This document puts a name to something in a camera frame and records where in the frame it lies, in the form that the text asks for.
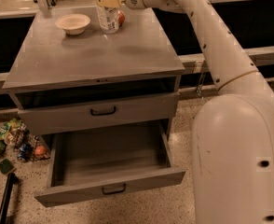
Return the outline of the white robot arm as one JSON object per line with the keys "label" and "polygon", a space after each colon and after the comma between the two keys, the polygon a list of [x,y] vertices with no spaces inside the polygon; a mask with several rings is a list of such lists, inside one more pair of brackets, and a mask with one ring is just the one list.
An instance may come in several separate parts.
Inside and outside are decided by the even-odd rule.
{"label": "white robot arm", "polygon": [[274,91],[211,2],[95,2],[185,12],[218,91],[192,127],[196,223],[274,224]]}

